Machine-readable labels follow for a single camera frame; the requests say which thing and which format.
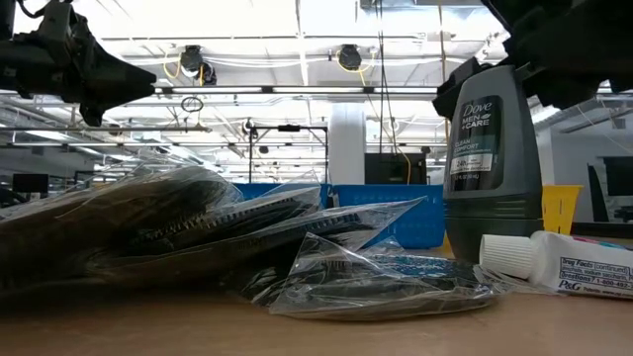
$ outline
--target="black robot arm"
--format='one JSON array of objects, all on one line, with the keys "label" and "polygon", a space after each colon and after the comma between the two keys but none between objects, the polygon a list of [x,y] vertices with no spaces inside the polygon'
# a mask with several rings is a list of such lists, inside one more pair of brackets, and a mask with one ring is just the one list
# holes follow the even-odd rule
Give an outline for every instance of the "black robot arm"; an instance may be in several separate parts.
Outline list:
[{"label": "black robot arm", "polygon": [[37,31],[13,35],[16,1],[0,0],[0,89],[59,96],[79,103],[89,126],[101,126],[106,110],[154,93],[156,76],[109,55],[69,1],[52,0],[30,17]]},{"label": "black robot arm", "polygon": [[[633,35],[627,6],[603,0],[482,0],[510,33],[507,58],[525,94],[565,109],[595,95],[608,80],[613,92],[633,88]],[[452,120],[463,82],[492,68],[471,58],[437,89],[433,105]]]}]

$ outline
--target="clear plastic bag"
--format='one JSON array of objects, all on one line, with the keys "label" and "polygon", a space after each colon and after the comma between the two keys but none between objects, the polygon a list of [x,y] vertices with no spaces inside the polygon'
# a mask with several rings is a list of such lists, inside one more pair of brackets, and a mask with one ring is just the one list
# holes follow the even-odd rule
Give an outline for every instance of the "clear plastic bag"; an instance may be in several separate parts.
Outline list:
[{"label": "clear plastic bag", "polygon": [[252,233],[274,223],[314,213],[318,210],[319,192],[319,186],[303,188],[217,207],[161,229],[145,231],[120,254],[160,255]]},{"label": "clear plastic bag", "polygon": [[474,265],[402,253],[361,253],[308,234],[273,314],[378,320],[487,307],[509,289],[482,283]]},{"label": "clear plastic bag", "polygon": [[79,275],[97,250],[239,200],[216,173],[187,167],[26,204],[0,222],[0,291]]},{"label": "clear plastic bag", "polygon": [[319,211],[246,235],[159,256],[98,258],[91,264],[90,273],[133,287],[168,284],[226,272],[267,252],[271,255],[266,258],[274,253],[273,258],[282,266],[290,267],[306,233],[319,233],[348,248],[359,248],[419,201]]},{"label": "clear plastic bag", "polygon": [[[299,229],[294,232],[298,237],[294,243],[273,248],[245,261],[224,275],[221,283],[230,293],[237,294],[255,305],[267,307],[275,301],[286,277],[290,273],[293,261],[303,241],[301,236],[305,236],[306,233],[319,233],[323,238],[334,241],[346,249],[356,250],[377,236],[390,223],[421,200],[335,208],[305,217],[303,223],[306,220],[327,222],[327,219],[331,218],[348,217],[348,226],[356,228],[348,231],[337,231],[335,229],[330,231],[326,229],[317,230],[316,228]],[[295,223],[287,222],[284,225],[293,224]],[[403,250],[393,238],[388,238],[370,247],[367,251],[377,252],[379,250],[385,251],[386,249],[392,252]]]}]

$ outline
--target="table surface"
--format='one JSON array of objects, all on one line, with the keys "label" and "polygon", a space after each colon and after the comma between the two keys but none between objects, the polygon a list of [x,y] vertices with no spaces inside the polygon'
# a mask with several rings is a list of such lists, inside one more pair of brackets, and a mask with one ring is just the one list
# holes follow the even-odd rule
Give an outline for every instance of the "table surface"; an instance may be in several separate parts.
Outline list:
[{"label": "table surface", "polygon": [[633,302],[511,295],[388,322],[299,320],[209,291],[53,286],[0,307],[0,355],[631,355]]}]

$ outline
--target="yellow bin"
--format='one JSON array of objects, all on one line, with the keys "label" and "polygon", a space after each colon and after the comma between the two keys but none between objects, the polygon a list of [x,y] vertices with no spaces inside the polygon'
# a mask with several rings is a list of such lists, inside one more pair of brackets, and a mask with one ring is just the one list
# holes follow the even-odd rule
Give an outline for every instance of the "yellow bin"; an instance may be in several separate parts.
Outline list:
[{"label": "yellow bin", "polygon": [[547,231],[570,234],[576,200],[583,186],[543,186],[543,224]]}]

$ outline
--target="ceiling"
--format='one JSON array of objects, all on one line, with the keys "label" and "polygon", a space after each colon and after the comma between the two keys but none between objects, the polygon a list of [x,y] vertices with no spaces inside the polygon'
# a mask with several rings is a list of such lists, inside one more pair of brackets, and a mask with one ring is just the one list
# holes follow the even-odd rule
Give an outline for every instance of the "ceiling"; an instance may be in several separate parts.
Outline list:
[{"label": "ceiling", "polygon": [[[218,85],[380,86],[381,65],[391,87],[436,87],[461,62],[477,56],[497,62],[505,53],[501,41],[506,34],[492,14],[477,1],[442,1],[442,22],[435,1],[385,0],[382,21],[367,8],[369,0],[75,0],[75,11],[89,21],[93,35],[112,55],[155,73],[157,86],[192,86],[190,78],[177,72],[178,53],[184,45],[201,45],[206,61],[218,75]],[[39,9],[45,1],[29,0]],[[39,21],[17,14],[15,32],[35,30]],[[384,58],[379,58],[378,32],[384,32]],[[363,57],[363,78],[341,69],[336,53],[341,45],[358,45]],[[442,50],[446,60],[442,62]],[[250,118],[257,125],[299,124],[326,126],[334,103],[360,102],[367,116],[367,141],[380,139],[380,99],[345,95],[198,95],[204,108],[187,114],[181,108],[186,96],[152,96],[106,113],[104,125],[154,129],[147,133],[65,133],[59,140],[95,142],[244,142],[242,125]],[[52,97],[23,100],[0,96],[5,107],[0,123],[6,127],[83,127],[73,105]],[[444,120],[435,113],[432,96],[391,95],[398,142],[443,142]],[[20,110],[14,104],[21,104]],[[208,128],[208,132],[156,129]],[[20,133],[6,139],[46,140],[50,137]],[[256,153],[261,166],[257,181],[283,181],[308,168],[293,158],[311,158],[321,164],[324,149],[321,132],[277,133],[265,142],[303,142],[307,146],[271,146],[268,157]],[[195,156],[215,167],[226,178],[245,179],[247,148],[178,147],[166,152],[174,161]],[[404,148],[419,151],[418,147]],[[134,157],[127,148],[95,147],[83,151],[100,163]],[[443,157],[444,148],[434,148]],[[109,154],[104,161],[103,153]],[[324,169],[315,167],[321,178]]]}]

